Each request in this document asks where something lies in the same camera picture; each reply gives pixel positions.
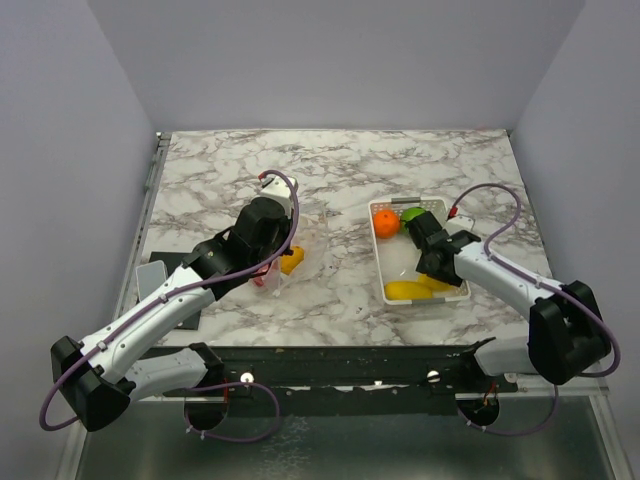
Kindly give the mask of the clear dotted zip bag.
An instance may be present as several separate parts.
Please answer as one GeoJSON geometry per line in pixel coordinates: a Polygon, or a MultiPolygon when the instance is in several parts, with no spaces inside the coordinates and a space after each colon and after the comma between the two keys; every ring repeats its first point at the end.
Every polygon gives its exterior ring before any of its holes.
{"type": "Polygon", "coordinates": [[[261,268],[258,276],[251,279],[251,285],[258,292],[278,297],[294,283],[309,280],[320,272],[328,245],[326,203],[319,200],[303,203],[290,246],[292,254],[261,268]]]}

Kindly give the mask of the yellow toy lemon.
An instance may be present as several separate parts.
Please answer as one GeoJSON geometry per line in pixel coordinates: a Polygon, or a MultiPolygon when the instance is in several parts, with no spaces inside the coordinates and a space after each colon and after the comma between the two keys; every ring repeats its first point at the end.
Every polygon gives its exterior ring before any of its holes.
{"type": "Polygon", "coordinates": [[[452,285],[436,280],[426,274],[421,274],[418,278],[418,282],[434,292],[444,292],[453,289],[452,285]]]}

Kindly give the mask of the yellow toy banana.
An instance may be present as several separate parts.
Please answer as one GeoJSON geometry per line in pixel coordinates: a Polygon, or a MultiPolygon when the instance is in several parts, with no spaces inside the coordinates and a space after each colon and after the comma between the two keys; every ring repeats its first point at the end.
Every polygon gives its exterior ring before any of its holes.
{"type": "Polygon", "coordinates": [[[385,297],[390,301],[413,301],[433,298],[433,291],[425,284],[413,281],[394,281],[384,286],[385,297]]]}

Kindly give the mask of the orange-yellow toy fruit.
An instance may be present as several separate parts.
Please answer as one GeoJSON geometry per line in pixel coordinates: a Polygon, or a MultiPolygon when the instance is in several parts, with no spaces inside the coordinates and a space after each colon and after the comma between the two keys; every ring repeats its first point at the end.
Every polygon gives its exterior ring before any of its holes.
{"type": "Polygon", "coordinates": [[[290,275],[305,259],[305,250],[300,246],[292,246],[290,253],[280,257],[280,271],[290,275]]]}

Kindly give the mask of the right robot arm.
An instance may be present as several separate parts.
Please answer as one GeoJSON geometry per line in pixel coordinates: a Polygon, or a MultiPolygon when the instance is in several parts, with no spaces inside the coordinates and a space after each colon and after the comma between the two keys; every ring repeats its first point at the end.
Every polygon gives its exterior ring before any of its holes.
{"type": "Polygon", "coordinates": [[[487,340],[475,348],[474,358],[459,367],[467,389],[481,391],[507,373],[563,385],[612,352],[613,341],[586,284],[561,284],[521,269],[488,253],[481,238],[467,230],[448,233],[430,212],[408,221],[406,229],[420,251],[418,273],[455,287],[474,283],[528,322],[525,337],[487,340]]]}

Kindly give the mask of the white perforated basket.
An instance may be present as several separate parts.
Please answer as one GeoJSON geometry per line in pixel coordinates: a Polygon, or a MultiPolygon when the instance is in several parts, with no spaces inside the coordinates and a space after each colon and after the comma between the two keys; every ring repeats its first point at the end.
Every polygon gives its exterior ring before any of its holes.
{"type": "Polygon", "coordinates": [[[368,204],[373,250],[384,303],[390,306],[417,306],[420,304],[457,303],[469,299],[471,291],[467,281],[464,281],[460,287],[453,287],[453,289],[448,291],[433,291],[432,299],[390,301],[385,297],[384,286],[389,282],[418,282],[421,274],[416,271],[416,265],[420,258],[420,251],[414,246],[409,236],[402,231],[399,231],[389,239],[377,238],[374,233],[373,216],[380,210],[390,209],[400,218],[401,213],[410,207],[421,207],[426,211],[430,211],[442,226],[444,226],[449,212],[449,204],[447,201],[438,196],[383,198],[372,200],[368,204]]]}

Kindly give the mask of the orange toy fruit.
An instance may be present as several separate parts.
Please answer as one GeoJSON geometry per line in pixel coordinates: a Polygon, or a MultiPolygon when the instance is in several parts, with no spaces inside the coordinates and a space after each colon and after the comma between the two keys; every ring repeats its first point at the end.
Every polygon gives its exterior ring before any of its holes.
{"type": "Polygon", "coordinates": [[[373,227],[377,238],[389,239],[400,231],[400,218],[393,210],[380,210],[373,216],[373,227]]]}

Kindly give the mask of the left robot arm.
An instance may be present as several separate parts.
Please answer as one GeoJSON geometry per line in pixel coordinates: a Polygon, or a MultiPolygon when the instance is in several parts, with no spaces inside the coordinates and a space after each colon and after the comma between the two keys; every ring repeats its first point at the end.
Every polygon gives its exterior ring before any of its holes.
{"type": "Polygon", "coordinates": [[[258,196],[233,226],[197,244],[151,296],[80,341],[58,339],[50,349],[50,392],[62,394],[71,420],[94,432],[122,415],[142,386],[128,371],[179,323],[288,252],[298,220],[295,195],[258,196]]]}

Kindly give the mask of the green striped toy watermelon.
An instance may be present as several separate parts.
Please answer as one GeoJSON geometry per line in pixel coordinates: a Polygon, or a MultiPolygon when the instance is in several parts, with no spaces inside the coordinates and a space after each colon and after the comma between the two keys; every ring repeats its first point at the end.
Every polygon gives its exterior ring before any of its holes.
{"type": "Polygon", "coordinates": [[[410,207],[405,209],[400,215],[401,225],[405,226],[408,222],[423,213],[425,213],[425,210],[421,207],[410,207]]]}

